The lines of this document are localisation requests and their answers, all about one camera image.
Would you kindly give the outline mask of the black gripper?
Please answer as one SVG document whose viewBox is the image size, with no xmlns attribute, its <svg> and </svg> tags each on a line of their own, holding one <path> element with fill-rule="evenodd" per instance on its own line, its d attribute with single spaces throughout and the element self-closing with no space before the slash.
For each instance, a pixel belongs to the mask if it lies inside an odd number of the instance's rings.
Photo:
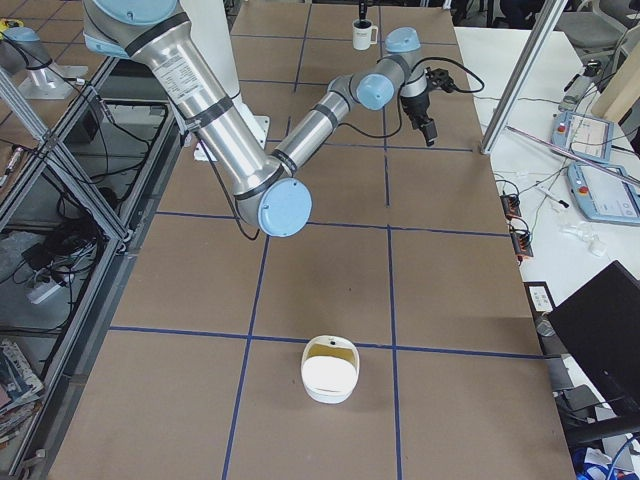
<svg viewBox="0 0 640 480">
<path fill-rule="evenodd" d="M 368 3 L 366 0 L 358 1 L 358 27 L 367 27 Z M 422 133 L 426 146 L 432 147 L 437 139 L 437 127 L 435 121 L 428 115 L 430 98 L 428 92 L 422 92 L 415 96 L 402 97 L 402 109 L 409 118 L 412 128 L 419 129 Z"/>
</svg>

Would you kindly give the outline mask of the third robot base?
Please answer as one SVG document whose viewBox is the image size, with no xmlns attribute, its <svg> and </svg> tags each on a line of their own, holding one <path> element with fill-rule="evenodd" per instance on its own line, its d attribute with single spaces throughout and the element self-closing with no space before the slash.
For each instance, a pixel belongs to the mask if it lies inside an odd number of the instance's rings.
<svg viewBox="0 0 640 480">
<path fill-rule="evenodd" d="M 72 87 L 63 79 L 67 67 L 58 65 L 36 32 L 24 26 L 10 27 L 3 33 L 4 45 L 18 54 L 27 72 L 19 90 L 27 99 L 63 100 Z"/>
</svg>

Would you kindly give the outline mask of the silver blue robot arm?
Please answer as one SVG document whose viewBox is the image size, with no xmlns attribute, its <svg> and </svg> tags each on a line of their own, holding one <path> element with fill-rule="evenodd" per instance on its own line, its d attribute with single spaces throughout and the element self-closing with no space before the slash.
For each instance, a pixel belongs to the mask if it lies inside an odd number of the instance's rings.
<svg viewBox="0 0 640 480">
<path fill-rule="evenodd" d="M 237 74 L 225 9 L 220 1 L 85 1 L 87 47 L 146 65 L 194 133 L 230 175 L 242 220 L 275 237 L 307 223 L 312 199 L 296 172 L 356 106 L 380 110 L 400 98 L 427 143 L 435 127 L 427 115 L 430 85 L 421 67 L 415 29 L 393 30 L 384 56 L 370 69 L 339 76 L 324 97 L 271 152 L 256 139 L 232 94 Z"/>
</svg>

